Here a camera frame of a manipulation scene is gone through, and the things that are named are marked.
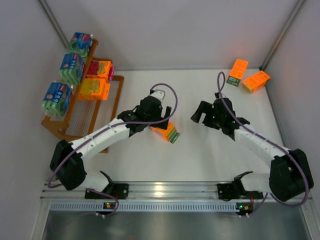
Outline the blue green sponge pack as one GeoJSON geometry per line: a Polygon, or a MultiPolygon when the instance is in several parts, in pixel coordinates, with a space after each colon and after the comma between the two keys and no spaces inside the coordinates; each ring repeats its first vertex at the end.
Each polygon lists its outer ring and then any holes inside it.
{"type": "Polygon", "coordinates": [[[49,117],[64,117],[70,105],[73,93],[62,82],[52,82],[44,96],[41,107],[49,117]]]}
{"type": "Polygon", "coordinates": [[[77,53],[66,53],[62,60],[59,76],[64,83],[79,85],[83,77],[85,63],[77,53]]]}
{"type": "Polygon", "coordinates": [[[79,54],[86,62],[93,44],[93,35],[89,33],[75,32],[69,41],[66,51],[71,54],[79,54]]]}

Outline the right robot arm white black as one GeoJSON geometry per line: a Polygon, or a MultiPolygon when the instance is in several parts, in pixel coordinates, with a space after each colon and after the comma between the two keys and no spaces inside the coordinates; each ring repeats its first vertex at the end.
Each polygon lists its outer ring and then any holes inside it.
{"type": "Polygon", "coordinates": [[[268,166],[268,172],[246,171],[237,175],[233,184],[241,193],[271,193],[286,202],[314,187],[306,154],[301,149],[290,150],[272,143],[251,127],[243,117],[236,117],[228,98],[217,98],[214,103],[201,101],[191,120],[209,128],[221,130],[233,141],[247,147],[268,166]]]}

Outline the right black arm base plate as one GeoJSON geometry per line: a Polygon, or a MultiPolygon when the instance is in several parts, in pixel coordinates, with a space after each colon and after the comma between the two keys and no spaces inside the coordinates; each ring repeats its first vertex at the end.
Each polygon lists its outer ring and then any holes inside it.
{"type": "Polygon", "coordinates": [[[236,186],[234,183],[218,183],[218,198],[224,201],[230,200],[262,200],[264,195],[259,191],[246,191],[243,187],[236,186]]]}

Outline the orange green box yellow sponge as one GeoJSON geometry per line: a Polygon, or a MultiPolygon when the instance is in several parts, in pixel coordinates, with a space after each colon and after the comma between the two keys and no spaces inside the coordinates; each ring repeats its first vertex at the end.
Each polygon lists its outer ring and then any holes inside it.
{"type": "Polygon", "coordinates": [[[150,129],[171,144],[174,144],[180,136],[180,133],[172,122],[168,123],[167,129],[161,129],[158,127],[151,127],[150,129]]]}

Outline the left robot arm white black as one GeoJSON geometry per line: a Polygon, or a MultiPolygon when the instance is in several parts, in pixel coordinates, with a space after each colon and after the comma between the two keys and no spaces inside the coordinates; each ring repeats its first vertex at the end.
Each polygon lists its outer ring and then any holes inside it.
{"type": "Polygon", "coordinates": [[[126,110],[104,127],[82,138],[58,142],[50,163],[50,169],[61,186],[71,191],[78,187],[104,192],[112,183],[103,171],[90,172],[86,164],[95,155],[114,143],[142,132],[150,125],[160,124],[166,129],[168,121],[162,115],[165,94],[156,90],[140,101],[132,110],[126,110]]]}

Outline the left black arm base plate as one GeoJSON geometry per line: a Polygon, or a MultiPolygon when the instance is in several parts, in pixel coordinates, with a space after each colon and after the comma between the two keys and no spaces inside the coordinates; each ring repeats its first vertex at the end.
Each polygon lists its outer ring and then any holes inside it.
{"type": "Polygon", "coordinates": [[[103,194],[96,193],[91,190],[86,190],[84,198],[89,200],[111,199],[105,196],[108,194],[118,200],[125,200],[129,194],[129,184],[127,183],[110,183],[103,191],[103,194]]]}

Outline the pink scrubber sponge box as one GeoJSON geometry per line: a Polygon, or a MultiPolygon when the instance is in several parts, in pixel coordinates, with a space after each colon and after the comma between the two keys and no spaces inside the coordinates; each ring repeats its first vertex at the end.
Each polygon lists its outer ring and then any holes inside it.
{"type": "Polygon", "coordinates": [[[86,78],[111,81],[113,79],[115,69],[116,68],[109,60],[92,60],[89,65],[86,78]]]}

